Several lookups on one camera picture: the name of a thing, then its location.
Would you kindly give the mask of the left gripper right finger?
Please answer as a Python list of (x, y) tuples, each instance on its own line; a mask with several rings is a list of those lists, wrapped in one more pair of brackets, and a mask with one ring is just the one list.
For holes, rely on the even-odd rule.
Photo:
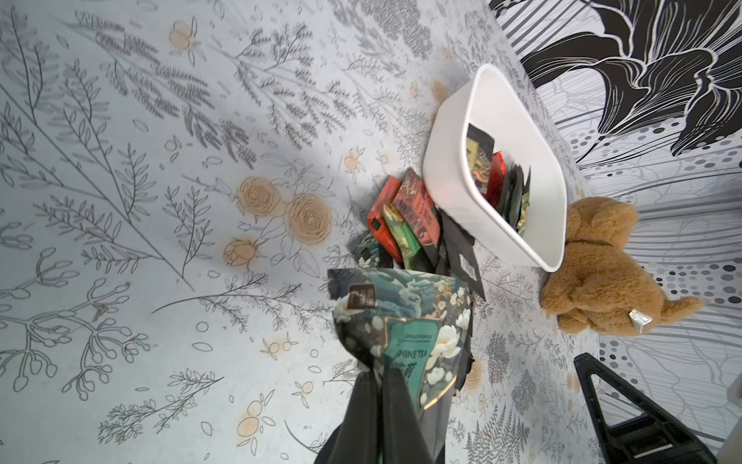
[(382, 381), (382, 456), (386, 464), (433, 463), (402, 371), (386, 367)]

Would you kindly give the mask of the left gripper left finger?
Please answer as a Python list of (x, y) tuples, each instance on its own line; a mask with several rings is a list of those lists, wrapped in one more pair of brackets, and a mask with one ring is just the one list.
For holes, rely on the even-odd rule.
[(355, 382), (340, 426), (318, 452), (316, 463), (374, 464), (380, 452), (380, 394), (375, 375), (362, 372)]

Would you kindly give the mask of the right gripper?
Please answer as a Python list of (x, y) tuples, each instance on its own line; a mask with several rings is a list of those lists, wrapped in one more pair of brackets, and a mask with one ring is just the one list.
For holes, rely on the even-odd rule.
[[(602, 456), (610, 464), (715, 463), (717, 458), (683, 423), (620, 378), (589, 353), (574, 359)], [(606, 422), (593, 385), (598, 377), (637, 406), (637, 417), (616, 425)]]

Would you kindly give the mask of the yellow green tea bag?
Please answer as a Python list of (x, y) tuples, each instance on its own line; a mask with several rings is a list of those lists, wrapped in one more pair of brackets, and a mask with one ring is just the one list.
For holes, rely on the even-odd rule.
[(494, 155), (495, 139), (485, 131), (469, 124), (466, 140), (466, 155), (471, 177), (477, 190), (487, 195)]

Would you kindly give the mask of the green label tea bag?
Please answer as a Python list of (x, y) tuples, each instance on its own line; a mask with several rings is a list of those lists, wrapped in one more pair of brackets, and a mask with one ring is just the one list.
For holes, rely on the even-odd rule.
[(523, 183), (523, 189), (522, 189), (521, 200), (520, 200), (519, 211), (518, 211), (518, 220), (515, 226), (516, 231), (521, 236), (523, 236), (526, 231), (530, 193), (531, 193), (531, 172), (528, 172), (525, 182)]

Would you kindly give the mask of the black barcode tea bag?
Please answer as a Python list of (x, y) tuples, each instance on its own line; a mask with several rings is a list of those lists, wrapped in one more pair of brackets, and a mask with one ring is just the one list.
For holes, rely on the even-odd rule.
[(443, 210), (440, 210), (440, 213), (442, 238), (448, 253), (450, 274), (466, 282), (473, 293), (485, 300), (481, 273), (473, 251), (475, 239)]

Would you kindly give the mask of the red black tea bag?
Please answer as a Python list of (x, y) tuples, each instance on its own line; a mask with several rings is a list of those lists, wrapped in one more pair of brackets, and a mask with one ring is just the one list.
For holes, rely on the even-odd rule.
[(441, 226), (436, 207), (427, 193), (423, 179), (409, 168), (393, 201), (394, 207), (410, 226), (427, 251), (437, 251)]

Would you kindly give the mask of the white storage box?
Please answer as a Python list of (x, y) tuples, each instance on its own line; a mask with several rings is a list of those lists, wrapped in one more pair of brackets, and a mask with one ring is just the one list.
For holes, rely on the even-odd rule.
[(503, 72), (481, 66), (441, 105), (422, 166), (433, 201), (483, 247), (514, 265), (562, 264), (562, 168)]

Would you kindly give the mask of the brown teddy bear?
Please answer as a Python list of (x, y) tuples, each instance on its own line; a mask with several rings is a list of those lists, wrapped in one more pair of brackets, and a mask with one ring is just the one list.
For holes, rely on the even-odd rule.
[(562, 266), (541, 291), (540, 305), (566, 334), (639, 336), (703, 308), (696, 297), (670, 299), (624, 251), (639, 220), (636, 208), (607, 197), (569, 206)]

